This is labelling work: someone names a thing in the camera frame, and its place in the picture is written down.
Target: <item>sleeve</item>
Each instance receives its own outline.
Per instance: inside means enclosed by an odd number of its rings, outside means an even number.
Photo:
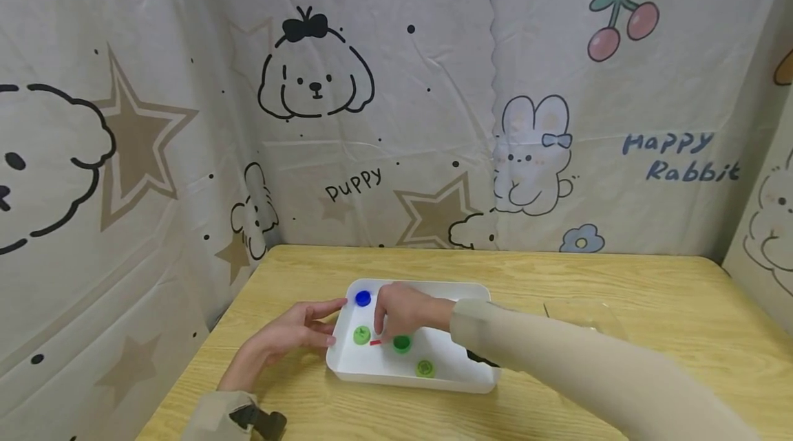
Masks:
[[[527,372],[629,440],[760,440],[663,354],[489,301],[454,305],[451,338],[501,367]]]
[[[182,441],[249,441],[251,428],[242,429],[229,414],[251,404],[256,405],[256,397],[244,391],[203,395],[182,432]]]

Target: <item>wooden table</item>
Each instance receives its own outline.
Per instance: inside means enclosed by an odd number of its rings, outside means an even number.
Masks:
[[[247,337],[296,300],[343,296],[358,278],[478,281],[508,307],[607,304],[628,340],[675,359],[764,440],[793,439],[793,340],[698,257],[280,246],[272,249],[139,440],[177,440]],[[505,370],[487,395],[344,383],[314,354],[262,374],[266,410],[289,440],[616,440],[595,416],[527,374]]]

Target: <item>bottle cap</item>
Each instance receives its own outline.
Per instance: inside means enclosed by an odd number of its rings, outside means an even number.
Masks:
[[[435,366],[429,360],[421,360],[416,364],[416,375],[419,378],[435,377]]]
[[[370,294],[368,291],[366,290],[358,291],[358,293],[355,294],[355,303],[359,307],[366,307],[371,302],[372,302],[372,294]]]
[[[352,341],[355,344],[366,344],[369,343],[369,338],[372,337],[372,332],[366,326],[359,326],[355,328],[355,331],[352,332]]]
[[[394,351],[398,354],[406,354],[410,351],[411,346],[411,338],[410,336],[395,336],[393,345]]]

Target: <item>black dot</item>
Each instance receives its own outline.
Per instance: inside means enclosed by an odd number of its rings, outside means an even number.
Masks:
[[[20,158],[20,155],[15,152],[6,153],[6,164],[11,166],[11,169],[22,171],[26,168],[25,160]]]

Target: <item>wrist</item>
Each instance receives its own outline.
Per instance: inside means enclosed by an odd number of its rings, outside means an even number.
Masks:
[[[424,322],[433,330],[449,332],[451,316],[454,313],[454,302],[447,299],[431,299],[424,305],[426,314]]]
[[[218,383],[218,391],[246,391],[253,393],[259,374],[266,363],[267,351],[256,343],[246,341],[231,359],[229,368]]]

